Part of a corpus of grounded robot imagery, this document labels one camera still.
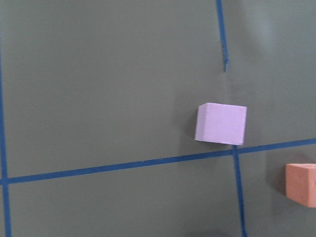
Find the orange foam block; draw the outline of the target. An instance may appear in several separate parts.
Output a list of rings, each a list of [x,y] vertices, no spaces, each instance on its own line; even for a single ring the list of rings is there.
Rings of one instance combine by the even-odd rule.
[[[316,164],[289,163],[285,166],[286,197],[306,207],[316,207]]]

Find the pink foam block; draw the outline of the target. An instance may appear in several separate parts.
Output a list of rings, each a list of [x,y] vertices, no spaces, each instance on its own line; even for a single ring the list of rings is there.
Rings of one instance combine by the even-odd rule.
[[[195,140],[243,145],[247,107],[205,103],[197,110]]]

